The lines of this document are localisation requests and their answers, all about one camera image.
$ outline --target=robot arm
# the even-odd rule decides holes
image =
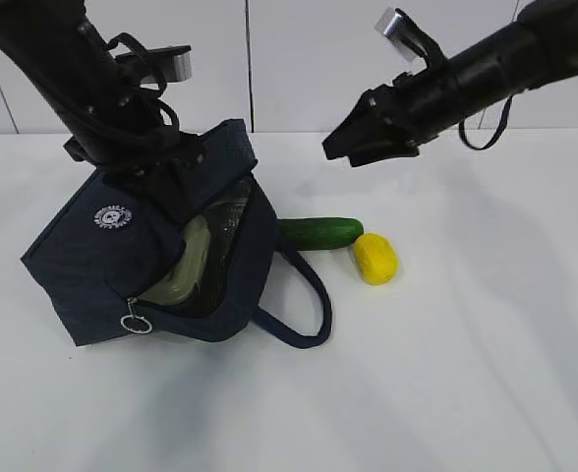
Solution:
[[[367,90],[324,141],[328,159],[348,156],[352,166],[416,156],[419,145],[494,103],[578,76],[578,0],[537,0],[451,59],[400,10],[377,29],[427,69]]]
[[[112,57],[119,44],[133,53]],[[186,79],[178,61],[189,46],[147,51],[126,33],[106,42],[84,0],[0,0],[0,49],[73,133],[66,145],[73,159],[153,200],[173,220],[187,220],[179,172],[199,161],[202,142],[180,132],[177,115],[159,98],[167,77]],[[147,77],[157,89],[142,87]]]

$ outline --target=metal ring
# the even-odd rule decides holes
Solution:
[[[138,320],[143,322],[147,328],[146,329],[135,329],[133,327],[129,327],[126,325],[128,320]],[[134,315],[127,315],[121,319],[121,326],[129,332],[133,332],[134,334],[149,334],[153,331],[153,324],[145,318],[145,317],[138,317]]]

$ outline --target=zipper pull ring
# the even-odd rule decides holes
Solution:
[[[153,331],[153,324],[147,318],[137,315],[135,305],[138,301],[138,298],[128,298],[128,315],[121,318],[121,326],[134,334],[149,334]]]

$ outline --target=green cucumber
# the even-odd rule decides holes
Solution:
[[[353,218],[281,219],[278,224],[299,251],[346,248],[364,234],[364,225]]]

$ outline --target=yellow fruit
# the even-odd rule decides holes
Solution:
[[[394,249],[382,236],[364,234],[355,242],[355,257],[361,276],[371,285],[388,282],[398,271]]]

